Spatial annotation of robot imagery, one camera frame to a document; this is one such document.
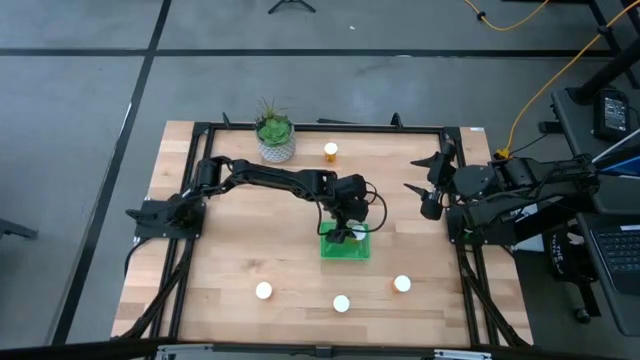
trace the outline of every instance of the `wooden tabletop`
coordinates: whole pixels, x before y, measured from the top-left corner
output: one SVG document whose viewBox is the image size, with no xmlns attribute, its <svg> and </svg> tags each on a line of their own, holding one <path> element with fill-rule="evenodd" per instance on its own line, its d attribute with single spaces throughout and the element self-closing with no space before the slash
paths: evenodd
<svg viewBox="0 0 640 360">
<path fill-rule="evenodd" d="M 193 122 L 167 123 L 148 196 L 166 199 L 178 192 Z M 486 163 L 484 131 L 461 128 L 468 164 Z M 367 261 L 322 260 L 316 235 L 317 209 L 288 192 L 240 186 L 208 200 L 205 226 L 194 250 L 179 338 L 188 341 L 341 344 L 388 346 L 468 346 L 461 280 L 446 224 L 420 215 L 420 199 L 407 182 L 429 188 L 426 171 L 409 161 L 438 151 L 436 135 L 297 132 L 295 156 L 284 164 L 261 159 L 251 131 L 218 130 L 214 155 L 247 159 L 297 171 L 329 169 L 338 176 L 361 174 L 373 183 L 389 207 L 384 227 L 371 234 Z M 327 142 L 339 146 L 333 164 L 323 158 Z M 366 222 L 382 218 L 379 200 Z M 168 241 L 151 240 L 133 255 L 113 326 L 128 330 L 155 296 Z M 513 259 L 499 247 L 485 246 L 485 262 L 494 301 L 521 337 L 531 341 Z M 412 280 L 411 291 L 396 294 L 392 279 Z M 266 301 L 255 287 L 268 281 Z M 337 295 L 351 309 L 333 310 Z M 165 308 L 162 334 L 168 331 L 173 300 Z M 481 334 L 486 331 L 476 302 Z"/>
</svg>

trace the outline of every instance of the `concrete floor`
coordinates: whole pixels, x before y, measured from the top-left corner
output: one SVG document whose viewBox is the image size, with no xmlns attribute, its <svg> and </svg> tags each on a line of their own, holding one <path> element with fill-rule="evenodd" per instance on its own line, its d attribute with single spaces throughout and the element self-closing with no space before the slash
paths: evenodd
<svg viewBox="0 0 640 360">
<path fill-rule="evenodd" d="M 518 30 L 497 33 L 462 0 L 309 0 L 309 14 L 271 1 L 173 1 L 162 49 L 580 49 L 594 34 L 585 6 L 548 5 Z M 526 16 L 535 4 L 476 0 L 496 24 Z M 0 48 L 147 48 L 161 0 L 4 0 Z M 616 1 L 600 1 L 610 19 Z M 628 19 L 615 27 L 623 44 Z M 601 41 L 599 49 L 605 49 Z M 141 57 L 0 57 L 0 217 L 38 228 L 36 241 L 0 242 L 0 348 L 49 341 L 65 284 L 90 220 L 142 65 Z M 107 339 L 138 207 L 167 120 L 232 121 L 255 116 L 256 100 L 275 98 L 296 122 L 318 117 L 386 124 L 482 126 L 491 149 L 504 146 L 521 107 L 568 59 L 397 57 L 162 57 L 153 62 L 69 336 Z M 604 64 L 583 59 L 553 86 L 579 84 Z M 628 89 L 624 78 L 616 81 Z M 632 98 L 636 107 L 640 99 Z M 529 110 L 516 146 L 551 120 L 549 94 Z M 567 158 L 562 136 L 522 153 Z M 543 259 L 518 257 L 536 345 L 558 351 L 640 358 L 640 342 L 620 335 L 606 302 L 588 326 L 571 318 L 576 292 L 557 284 Z M 248 358 L 256 355 L 229 355 Z"/>
</svg>

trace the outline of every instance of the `white pot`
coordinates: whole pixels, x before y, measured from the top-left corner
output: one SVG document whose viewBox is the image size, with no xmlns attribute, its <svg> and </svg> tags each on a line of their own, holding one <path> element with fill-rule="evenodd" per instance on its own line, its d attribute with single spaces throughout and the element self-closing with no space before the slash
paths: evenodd
<svg viewBox="0 0 640 360">
<path fill-rule="evenodd" d="M 258 149 L 262 157 L 272 163 L 281 163 L 289 160 L 296 152 L 296 137 L 293 124 L 291 124 L 291 134 L 289 135 L 289 142 L 282 145 L 269 146 L 266 145 L 258 136 L 256 131 L 256 138 L 258 139 Z"/>
</svg>

